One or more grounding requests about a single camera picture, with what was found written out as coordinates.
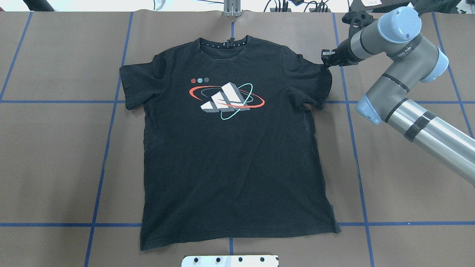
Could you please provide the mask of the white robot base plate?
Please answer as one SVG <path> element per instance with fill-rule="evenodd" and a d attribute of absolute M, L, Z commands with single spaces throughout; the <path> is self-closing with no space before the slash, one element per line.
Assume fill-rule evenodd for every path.
<path fill-rule="evenodd" d="M 279 267 L 277 255 L 186 256 L 182 267 Z"/>

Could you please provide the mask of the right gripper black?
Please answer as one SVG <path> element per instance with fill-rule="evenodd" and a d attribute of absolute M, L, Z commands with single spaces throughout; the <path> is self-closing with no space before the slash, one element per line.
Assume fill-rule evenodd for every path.
<path fill-rule="evenodd" d="M 351 50 L 351 41 L 345 40 L 332 51 L 322 49 L 322 60 L 326 60 L 326 66 L 352 66 L 358 64 L 358 57 Z"/>

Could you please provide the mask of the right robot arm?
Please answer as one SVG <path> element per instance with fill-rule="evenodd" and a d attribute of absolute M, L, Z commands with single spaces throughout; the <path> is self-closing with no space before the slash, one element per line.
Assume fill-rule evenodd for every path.
<path fill-rule="evenodd" d="M 324 66 L 351 66 L 385 53 L 392 64 L 356 105 L 375 125 L 387 123 L 470 184 L 475 182 L 474 139 L 408 98 L 419 83 L 446 71 L 443 51 L 421 34 L 422 21 L 411 7 L 397 7 L 344 40 L 322 50 Z"/>

